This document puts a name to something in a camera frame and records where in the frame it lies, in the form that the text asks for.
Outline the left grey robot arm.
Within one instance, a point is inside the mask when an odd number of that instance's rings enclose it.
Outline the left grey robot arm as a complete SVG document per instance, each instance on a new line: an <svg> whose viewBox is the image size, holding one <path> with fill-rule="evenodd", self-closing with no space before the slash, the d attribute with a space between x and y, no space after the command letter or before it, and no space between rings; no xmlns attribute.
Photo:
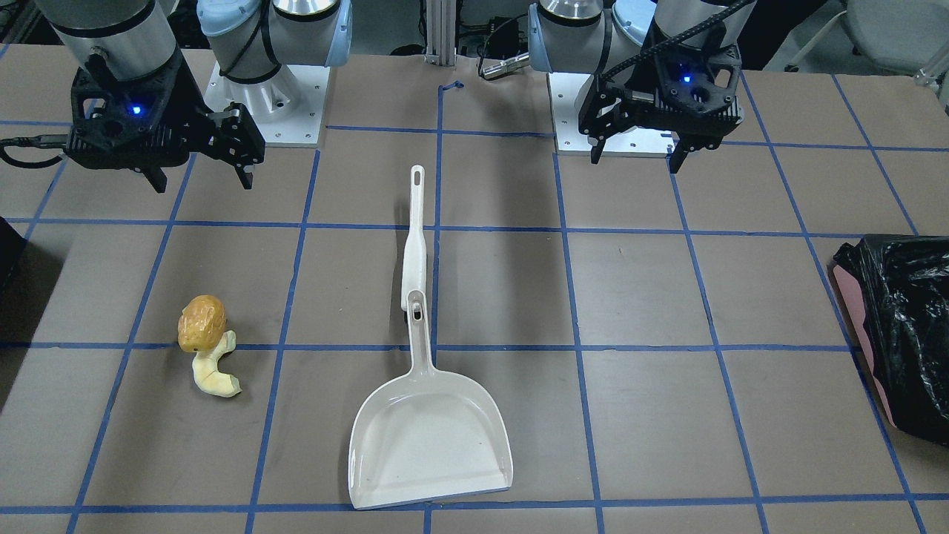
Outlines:
<svg viewBox="0 0 949 534"><path fill-rule="evenodd" d="M671 172L744 122L738 37L753 1L539 1L529 7L536 71L583 74L576 126L593 165L614 136L678 136Z"/></svg>

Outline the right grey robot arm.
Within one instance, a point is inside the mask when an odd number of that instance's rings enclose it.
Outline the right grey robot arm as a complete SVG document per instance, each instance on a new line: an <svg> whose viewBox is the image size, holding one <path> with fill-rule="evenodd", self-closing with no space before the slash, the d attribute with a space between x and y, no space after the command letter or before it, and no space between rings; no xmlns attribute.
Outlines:
<svg viewBox="0 0 949 534"><path fill-rule="evenodd" d="M90 170L129 170L156 192L164 169L204 154L233 167L244 189L265 158L260 125L304 108L292 65L348 59L349 1L200 1L201 33L216 55L226 105L205 102L156 1L39 1L80 67L67 135L27 140Z"/></svg>

